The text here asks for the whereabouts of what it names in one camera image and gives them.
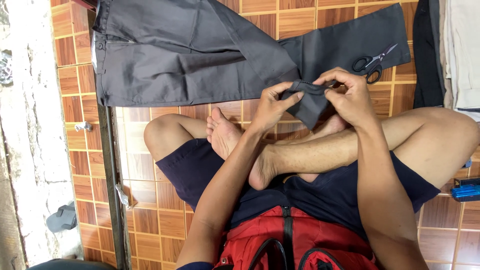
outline hand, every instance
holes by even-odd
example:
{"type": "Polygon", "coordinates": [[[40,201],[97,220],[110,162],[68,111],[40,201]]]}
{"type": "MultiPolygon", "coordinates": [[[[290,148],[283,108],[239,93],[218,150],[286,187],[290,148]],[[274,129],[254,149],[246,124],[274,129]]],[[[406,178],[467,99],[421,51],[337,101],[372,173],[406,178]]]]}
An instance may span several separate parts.
{"type": "Polygon", "coordinates": [[[345,121],[356,128],[363,128],[378,122],[364,77],[350,74],[337,67],[321,74],[313,83],[327,85],[333,80],[337,81],[334,87],[344,84],[347,92],[339,94],[333,89],[327,89],[325,97],[345,121]]]}
{"type": "Polygon", "coordinates": [[[292,86],[292,82],[283,82],[262,91],[257,112],[249,129],[254,128],[257,131],[266,133],[275,126],[288,108],[301,100],[303,92],[295,93],[286,100],[278,100],[278,94],[289,89],[290,86],[292,86]]]}

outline navy blue shorts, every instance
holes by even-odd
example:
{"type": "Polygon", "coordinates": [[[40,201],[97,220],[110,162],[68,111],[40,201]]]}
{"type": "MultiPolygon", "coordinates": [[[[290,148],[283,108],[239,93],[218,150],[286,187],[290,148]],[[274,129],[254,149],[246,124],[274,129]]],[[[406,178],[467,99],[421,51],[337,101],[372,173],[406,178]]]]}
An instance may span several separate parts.
{"type": "MultiPolygon", "coordinates": [[[[403,164],[393,152],[390,155],[398,178],[417,212],[440,190],[403,164]]],[[[223,162],[206,139],[193,139],[156,164],[171,181],[179,197],[195,210],[200,196],[223,162]]],[[[226,229],[280,205],[296,207],[321,221],[339,223],[367,239],[357,204],[356,161],[321,173],[312,183],[298,176],[283,183],[284,178],[276,177],[268,188],[261,191],[247,183],[226,229]]]]}

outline black scissor handle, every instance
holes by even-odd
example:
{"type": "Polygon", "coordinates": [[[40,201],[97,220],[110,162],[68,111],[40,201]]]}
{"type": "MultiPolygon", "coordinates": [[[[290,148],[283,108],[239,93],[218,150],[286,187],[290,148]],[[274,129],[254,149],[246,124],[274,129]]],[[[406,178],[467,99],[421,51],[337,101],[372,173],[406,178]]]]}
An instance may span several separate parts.
{"type": "Polygon", "coordinates": [[[366,66],[372,60],[373,60],[372,56],[362,56],[362,57],[358,58],[357,60],[355,60],[355,62],[353,62],[353,65],[352,65],[353,71],[360,72],[360,71],[366,69],[367,68],[366,66]]]}
{"type": "Polygon", "coordinates": [[[380,76],[382,76],[382,66],[381,65],[376,65],[374,68],[372,68],[370,71],[367,73],[367,77],[365,78],[367,80],[368,84],[374,84],[380,80],[380,76]],[[373,74],[378,73],[378,76],[375,80],[371,81],[370,78],[373,74]]]}

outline scissors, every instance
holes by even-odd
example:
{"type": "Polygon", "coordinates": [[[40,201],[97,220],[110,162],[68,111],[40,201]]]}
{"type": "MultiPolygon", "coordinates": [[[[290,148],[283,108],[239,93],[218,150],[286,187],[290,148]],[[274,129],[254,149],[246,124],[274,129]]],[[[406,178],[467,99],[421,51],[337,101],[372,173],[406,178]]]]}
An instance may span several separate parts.
{"type": "Polygon", "coordinates": [[[387,55],[389,52],[393,50],[398,45],[395,44],[390,44],[381,54],[372,57],[372,56],[362,56],[358,58],[355,62],[353,62],[352,69],[355,72],[360,72],[362,70],[365,70],[367,67],[370,67],[370,70],[367,72],[367,77],[365,78],[367,80],[368,84],[374,84],[380,80],[380,76],[382,75],[382,66],[380,63],[384,59],[385,55],[387,55]],[[375,80],[370,81],[370,77],[372,74],[378,73],[378,76],[375,80]]]}

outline red backpack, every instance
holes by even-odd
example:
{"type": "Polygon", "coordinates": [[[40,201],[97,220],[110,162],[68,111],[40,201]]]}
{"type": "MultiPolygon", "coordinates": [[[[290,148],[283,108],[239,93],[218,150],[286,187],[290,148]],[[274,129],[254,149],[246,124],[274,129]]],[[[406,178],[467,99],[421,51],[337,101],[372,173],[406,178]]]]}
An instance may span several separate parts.
{"type": "Polygon", "coordinates": [[[378,270],[370,246],[342,225],[277,206],[227,234],[215,270],[378,270]]]}

